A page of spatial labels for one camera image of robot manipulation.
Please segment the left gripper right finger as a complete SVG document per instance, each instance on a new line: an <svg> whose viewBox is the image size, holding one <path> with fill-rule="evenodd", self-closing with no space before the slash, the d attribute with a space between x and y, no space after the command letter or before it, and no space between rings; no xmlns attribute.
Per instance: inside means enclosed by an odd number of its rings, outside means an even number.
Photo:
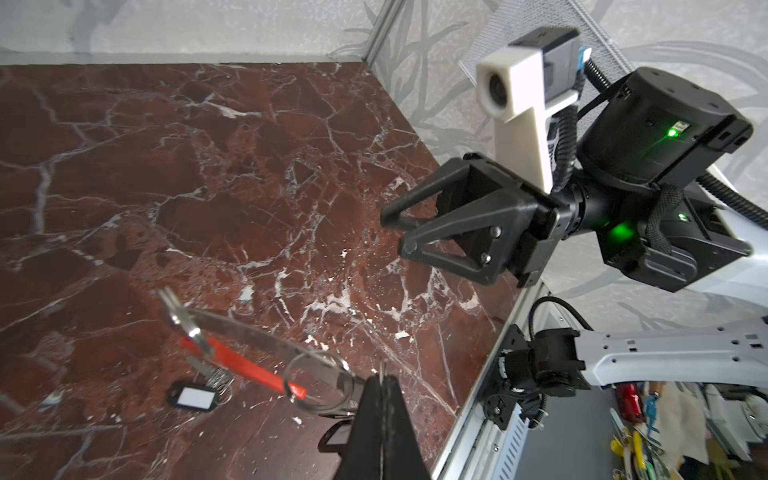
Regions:
<svg viewBox="0 0 768 480"><path fill-rule="evenodd" d="M382 381L382 479L431 478L416 439L398 380Z"/></svg>

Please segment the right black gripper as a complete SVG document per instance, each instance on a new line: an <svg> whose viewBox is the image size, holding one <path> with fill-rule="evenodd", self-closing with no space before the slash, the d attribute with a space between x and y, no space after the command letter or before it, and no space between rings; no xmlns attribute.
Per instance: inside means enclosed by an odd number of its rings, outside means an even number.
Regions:
<svg viewBox="0 0 768 480"><path fill-rule="evenodd" d="M501 192L506 190L508 196ZM436 200L433 217L405 212ZM544 194L490 158L452 158L387 204L381 226L405 233L401 257L482 285L508 271L520 287L538 281L560 241L600 227L600 185L578 170Z"/></svg>

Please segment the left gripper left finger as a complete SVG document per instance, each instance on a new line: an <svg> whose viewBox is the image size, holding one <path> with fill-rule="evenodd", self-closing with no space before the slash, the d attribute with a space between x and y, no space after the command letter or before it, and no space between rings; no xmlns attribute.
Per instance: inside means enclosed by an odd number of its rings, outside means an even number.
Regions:
<svg viewBox="0 0 768 480"><path fill-rule="evenodd" d="M334 479L382 479L382 444L383 386L382 380L373 376L365 383L347 448Z"/></svg>

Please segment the metal keyring plate red handle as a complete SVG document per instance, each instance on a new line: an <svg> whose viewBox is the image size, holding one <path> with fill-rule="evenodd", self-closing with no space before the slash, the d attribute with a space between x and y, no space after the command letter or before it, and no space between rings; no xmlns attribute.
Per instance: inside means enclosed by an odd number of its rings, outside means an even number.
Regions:
<svg viewBox="0 0 768 480"><path fill-rule="evenodd" d="M230 316L185 305L169 287L157 291L164 321L211 386L235 378L268 388L311 415L345 419L356 413L364 381L339 355L295 343Z"/></svg>

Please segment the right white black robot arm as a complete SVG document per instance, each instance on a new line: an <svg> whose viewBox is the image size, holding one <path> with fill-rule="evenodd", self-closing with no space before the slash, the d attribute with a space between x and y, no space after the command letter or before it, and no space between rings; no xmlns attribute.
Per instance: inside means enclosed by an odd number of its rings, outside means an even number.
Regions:
<svg viewBox="0 0 768 480"><path fill-rule="evenodd" d="M561 136L551 192L484 155L454 158L382 210L382 226L402 232L400 256L484 285L508 271L526 287L559 242L592 232L603 262L635 281L676 292L711 274L733 280L756 248L718 218L719 206L759 227L767 215L709 167L750 139L751 123L719 95L658 69L591 81L600 114L582 139ZM486 414L499 417L511 400L637 381L763 388L767 321L635 335L587 324L531 331L498 355Z"/></svg>

